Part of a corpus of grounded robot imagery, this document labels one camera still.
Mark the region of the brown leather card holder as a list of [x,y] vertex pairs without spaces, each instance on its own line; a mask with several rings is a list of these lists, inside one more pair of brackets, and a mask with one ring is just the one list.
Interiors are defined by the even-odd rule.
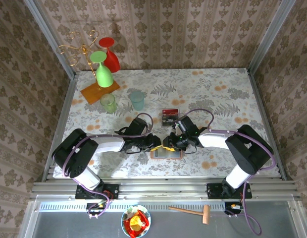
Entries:
[[172,159],[179,160],[183,158],[181,151],[170,151],[163,147],[159,147],[154,151],[150,152],[151,159]]

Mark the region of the blue textured tumbler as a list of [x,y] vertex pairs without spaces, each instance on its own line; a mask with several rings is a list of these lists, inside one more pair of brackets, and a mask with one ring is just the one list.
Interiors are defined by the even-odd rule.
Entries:
[[140,111],[144,107],[144,95],[141,91],[134,91],[130,94],[130,100],[133,108]]

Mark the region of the green glass tumbler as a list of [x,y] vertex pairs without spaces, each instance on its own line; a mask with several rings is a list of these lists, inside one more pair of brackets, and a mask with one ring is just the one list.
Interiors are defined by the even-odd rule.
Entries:
[[115,96],[112,94],[104,94],[100,98],[100,104],[108,113],[114,113],[116,111]]

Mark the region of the floral fern print tablecloth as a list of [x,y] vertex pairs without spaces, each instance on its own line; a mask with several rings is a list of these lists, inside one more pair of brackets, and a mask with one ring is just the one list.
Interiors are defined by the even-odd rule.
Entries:
[[[261,137],[267,134],[256,99],[243,68],[229,69],[155,69],[122,70],[114,73],[120,88],[113,94],[117,109],[109,114],[96,102],[90,105],[81,90],[93,81],[93,75],[81,72],[64,137],[80,128],[86,133],[113,134],[140,116],[152,122],[154,135],[161,139],[172,128],[162,126],[162,110],[178,109],[187,114],[197,127],[210,126],[218,130],[237,130],[250,125]],[[141,91],[144,107],[133,108],[130,94]],[[182,159],[151,159],[150,153],[128,155],[107,152],[95,155],[89,167],[101,178],[146,177],[225,177],[235,167],[231,153],[220,148],[189,148]]]

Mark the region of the patterned ceramic bowl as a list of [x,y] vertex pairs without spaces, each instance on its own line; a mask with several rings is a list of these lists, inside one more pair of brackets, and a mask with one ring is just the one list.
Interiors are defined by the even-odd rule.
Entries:
[[136,212],[137,212],[137,210],[141,210],[144,214],[145,214],[145,216],[146,216],[146,218],[148,219],[148,221],[149,221],[149,226],[138,236],[138,237],[136,237],[136,238],[143,238],[144,237],[144,235],[149,231],[149,229],[150,229],[150,226],[151,226],[151,215],[150,215],[150,213],[149,213],[149,211],[147,210],[147,208],[145,208],[144,206],[142,206],[142,205],[131,205],[131,206],[129,206],[125,211],[124,211],[124,213],[123,213],[123,215],[122,215],[122,218],[121,218],[121,227],[122,227],[122,229],[123,229],[123,232],[130,238],[130,236],[127,234],[127,232],[125,231],[125,228],[124,228],[124,226],[123,226],[123,221],[124,220],[127,220],[127,219],[129,219],[129,218],[131,218]]

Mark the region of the red wrapper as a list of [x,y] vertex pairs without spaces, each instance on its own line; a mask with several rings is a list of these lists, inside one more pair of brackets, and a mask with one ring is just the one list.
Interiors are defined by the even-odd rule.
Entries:
[[[142,228],[139,231],[133,231],[133,230],[130,229],[130,226],[129,226],[130,219],[135,215],[139,215],[141,217],[141,221],[143,223]],[[145,214],[141,210],[137,210],[137,212],[133,216],[131,218],[123,221],[123,226],[125,228],[125,231],[130,236],[130,238],[138,237],[149,226],[149,221],[146,218]]]

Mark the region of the wooden mallet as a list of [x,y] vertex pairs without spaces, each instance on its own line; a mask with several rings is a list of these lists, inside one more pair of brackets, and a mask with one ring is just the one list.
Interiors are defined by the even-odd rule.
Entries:
[[168,209],[171,211],[178,211],[178,212],[183,212],[187,214],[202,216],[202,223],[205,225],[209,225],[209,221],[210,221],[210,206],[209,205],[204,205],[202,212],[182,209],[182,208],[176,208],[176,207],[171,207],[171,206],[169,206]]

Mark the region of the yellow crumpled paper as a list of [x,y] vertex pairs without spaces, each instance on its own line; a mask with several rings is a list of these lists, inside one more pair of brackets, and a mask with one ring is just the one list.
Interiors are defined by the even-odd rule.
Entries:
[[139,215],[133,216],[129,221],[130,229],[133,231],[139,231],[142,228],[142,221]]

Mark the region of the green plastic wine glass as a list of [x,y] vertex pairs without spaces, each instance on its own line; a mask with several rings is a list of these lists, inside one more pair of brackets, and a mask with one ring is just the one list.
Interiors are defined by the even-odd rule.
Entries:
[[95,75],[98,85],[102,88],[110,87],[113,84],[111,71],[103,64],[106,58],[107,55],[103,51],[95,51],[90,55],[90,60],[99,64]]

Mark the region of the grey metal shelf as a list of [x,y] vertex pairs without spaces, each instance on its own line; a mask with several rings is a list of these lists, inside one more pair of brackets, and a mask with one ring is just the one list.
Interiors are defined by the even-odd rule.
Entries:
[[[86,202],[38,196],[29,202],[18,238],[129,238],[123,213],[134,201],[118,200],[98,218],[86,213]],[[151,225],[142,238],[307,238],[307,217],[300,201],[248,200],[243,215],[224,213],[223,202],[209,202],[208,225],[199,215],[171,211],[170,206],[201,211],[201,202],[143,202]]]

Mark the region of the red plastic wine glass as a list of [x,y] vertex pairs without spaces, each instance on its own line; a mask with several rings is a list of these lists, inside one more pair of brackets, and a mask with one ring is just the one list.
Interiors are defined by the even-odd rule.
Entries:
[[111,73],[116,73],[120,70],[120,64],[118,57],[114,52],[110,50],[115,43],[115,40],[111,37],[104,37],[99,40],[99,45],[106,48],[106,59],[103,64],[111,71]]

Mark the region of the aluminium extrusion frame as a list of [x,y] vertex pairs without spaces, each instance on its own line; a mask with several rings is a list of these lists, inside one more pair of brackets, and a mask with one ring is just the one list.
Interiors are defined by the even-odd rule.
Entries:
[[[75,73],[67,65],[63,56],[58,57],[70,77],[70,85],[62,107],[59,122],[57,124],[56,133],[54,135],[51,151],[62,141],[62,135],[65,131],[66,119],[70,111],[70,100],[73,99],[75,86],[77,85],[81,73]],[[301,200],[300,194],[296,189],[295,183],[288,180],[276,143],[273,139],[272,130],[270,128],[268,117],[264,111],[263,102],[259,95],[253,72],[245,69],[249,82],[256,99],[256,103],[263,120],[263,125],[267,134],[270,146],[274,151],[277,167],[280,172],[280,178],[264,178],[256,177],[250,179],[250,190],[252,192],[252,201],[293,201]],[[75,191],[77,183],[69,178],[53,178],[52,170],[54,163],[48,158],[45,165],[41,182],[36,182],[33,186],[30,201],[73,201],[75,199]],[[220,176],[216,177],[148,177],[148,178],[106,178],[105,182],[113,184],[118,183],[119,202],[140,201],[140,202],[212,202],[206,190],[209,183],[218,183],[222,180]]]

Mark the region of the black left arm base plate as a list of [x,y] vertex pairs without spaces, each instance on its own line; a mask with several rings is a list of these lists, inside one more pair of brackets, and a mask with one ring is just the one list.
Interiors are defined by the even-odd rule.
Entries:
[[[118,199],[118,192],[119,192],[119,185],[118,184],[101,184],[98,185],[94,191],[103,193],[109,197],[109,199]],[[75,193],[76,199],[105,199],[104,196],[100,194],[95,194],[89,191],[86,191],[82,186],[77,185],[76,193]]]

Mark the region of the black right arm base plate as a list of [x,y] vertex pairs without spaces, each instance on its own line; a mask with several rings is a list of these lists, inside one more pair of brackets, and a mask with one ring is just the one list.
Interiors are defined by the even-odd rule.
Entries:
[[206,192],[209,199],[242,199],[244,185],[237,189],[232,188],[227,184],[207,183]]

